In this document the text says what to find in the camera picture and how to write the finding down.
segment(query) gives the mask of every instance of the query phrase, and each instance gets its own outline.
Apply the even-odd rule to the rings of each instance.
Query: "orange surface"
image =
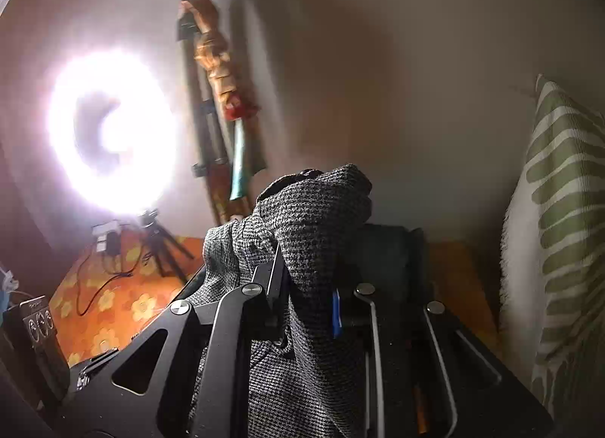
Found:
[[[177,263],[190,278],[203,265],[203,240],[187,237],[177,237],[177,240],[195,256],[194,260],[190,260],[170,247]],[[123,231],[122,270],[132,269],[140,251],[138,233]],[[100,254],[93,253],[86,260],[89,252],[90,249],[86,249],[74,263],[50,301],[53,320],[57,326],[57,338],[70,366],[107,349],[122,349],[131,341],[132,336],[151,323],[183,288],[182,282],[169,272],[169,267],[164,261],[162,266],[168,275],[161,277],[155,261],[152,258],[145,259],[144,255],[148,250],[144,247],[132,277],[111,281],[95,297],[86,314],[79,316],[76,313],[78,279],[78,311],[82,313],[93,295],[111,278],[104,269]],[[111,259],[106,258],[105,267],[110,273],[120,271],[120,261],[117,260],[117,265],[112,266]]]
[[[429,244],[428,260],[436,298],[500,356],[498,331],[468,247],[461,242]]]

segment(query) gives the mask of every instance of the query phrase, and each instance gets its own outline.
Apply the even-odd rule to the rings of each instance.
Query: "black cable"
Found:
[[[134,263],[134,265],[128,270],[128,271],[123,271],[123,272],[119,272],[119,273],[110,273],[107,271],[107,268],[105,267],[105,257],[103,257],[103,259],[101,260],[101,264],[103,266],[104,271],[111,275],[111,278],[108,279],[107,281],[105,281],[103,283],[103,286],[101,286],[101,288],[99,288],[95,294],[93,295],[93,297],[90,299],[90,302],[88,303],[88,306],[86,307],[86,309],[83,312],[80,312],[80,270],[82,269],[82,266],[84,264],[86,264],[88,262],[88,260],[90,259],[91,255],[93,254],[93,249],[95,248],[95,243],[93,243],[90,246],[90,252],[88,252],[87,257],[80,263],[80,265],[78,266],[78,269],[76,270],[76,313],[80,316],[83,317],[86,315],[86,313],[89,311],[90,307],[93,306],[93,301],[95,301],[95,298],[97,298],[97,295],[103,290],[103,288],[105,288],[109,283],[111,283],[111,281],[114,281],[118,278],[130,278],[132,277],[132,272],[134,272],[134,270],[136,269],[136,267],[138,266],[138,263],[141,260],[141,257],[143,256],[143,241],[141,239],[141,248],[138,252],[138,258],[137,261]],[[123,253],[122,253],[122,249],[120,248],[120,268],[122,268],[123,266]]]

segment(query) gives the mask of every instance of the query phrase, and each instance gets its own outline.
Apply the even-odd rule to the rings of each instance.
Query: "black metal frame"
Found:
[[[247,436],[250,345],[253,339],[282,339],[289,283],[278,247],[273,264],[258,266],[251,283],[219,301],[199,307],[173,302],[122,351],[72,369],[77,378],[55,429],[64,438]],[[419,290],[416,302],[399,310],[397,330],[390,332],[396,311],[379,316],[388,297],[379,290],[341,290],[348,296],[338,319],[343,330],[362,337],[366,352],[367,438],[402,431],[418,436],[419,409],[425,438],[546,436],[552,422],[545,409],[455,316],[430,302],[430,290]],[[381,341],[379,333],[386,338]],[[393,361],[382,367],[381,354],[393,356],[393,344],[405,348],[405,370],[397,378],[388,367]],[[385,403],[386,396],[400,405]]]

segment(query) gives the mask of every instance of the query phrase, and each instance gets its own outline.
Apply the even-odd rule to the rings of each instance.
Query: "screw head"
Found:
[[[376,292],[376,288],[374,288],[372,283],[359,283],[355,288],[355,291],[358,292],[359,295],[369,296]]]
[[[248,283],[241,287],[241,292],[246,296],[255,296],[262,292],[262,288],[259,284]]]
[[[427,311],[434,315],[441,315],[445,311],[445,305],[441,301],[429,301],[427,303]]]
[[[176,300],[170,304],[170,311],[175,315],[184,315],[191,308],[187,300]]]
[[[49,310],[45,311],[44,316],[46,317],[46,322],[48,323],[48,326],[51,329],[54,329],[54,322],[53,322],[53,318],[50,315],[50,311]]]
[[[38,332],[37,326],[33,320],[29,319],[28,327],[31,338],[34,340],[34,342],[38,342],[40,340],[40,332]]]
[[[46,337],[48,335],[48,326],[46,325],[46,319],[41,311],[36,315],[36,322],[38,324],[38,329],[40,329],[40,333]]]

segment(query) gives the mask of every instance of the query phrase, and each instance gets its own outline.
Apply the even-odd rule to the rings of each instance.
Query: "yellow flower pattern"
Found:
[[[141,247],[136,246],[132,247],[128,252],[126,252],[126,262],[131,263],[135,262],[138,259],[138,256],[141,253]]]
[[[88,280],[86,280],[86,287],[87,288],[95,288],[95,289],[99,289],[101,288],[104,284],[105,281],[107,281],[107,277],[105,278],[90,278]]]
[[[80,361],[82,361],[82,355],[80,353],[71,353],[69,358],[67,358],[67,364],[70,366],[70,368],[73,365],[78,364]]]
[[[63,306],[61,307],[61,318],[64,319],[65,317],[67,317],[71,313],[72,308],[73,307],[71,306],[70,301],[66,301],[65,303],[63,303]]]
[[[142,265],[138,270],[143,276],[150,276],[152,274],[157,273],[157,268],[155,266],[155,259],[152,257],[147,260],[147,263]]]
[[[93,356],[104,353],[112,348],[120,346],[120,341],[116,337],[116,331],[103,327],[95,337],[93,337],[93,346],[90,348],[90,353]]]
[[[50,299],[49,306],[52,310],[57,310],[59,306],[63,302],[63,295],[59,292],[59,290],[54,292],[53,297]]]
[[[104,272],[103,264],[102,264],[103,261],[104,261],[104,259],[101,256],[93,257],[93,259],[91,259],[87,262],[87,268],[86,268],[87,273],[90,275],[95,275],[95,274]]]
[[[115,297],[116,293],[111,290],[105,290],[98,301],[99,311],[109,310],[111,307],[113,307]]]
[[[65,279],[63,280],[63,282],[61,283],[63,286],[65,286],[66,288],[73,288],[76,285],[76,281],[78,280],[78,277],[76,276],[75,272],[69,273],[68,275],[66,275]]]
[[[103,269],[104,274],[107,274],[105,270],[114,273],[119,273],[122,271],[122,259],[120,256],[105,259],[103,262],[104,264],[101,266],[101,269]]]
[[[140,322],[141,320],[149,320],[154,313],[156,298],[150,298],[147,293],[143,293],[137,301],[132,304],[132,320]]]

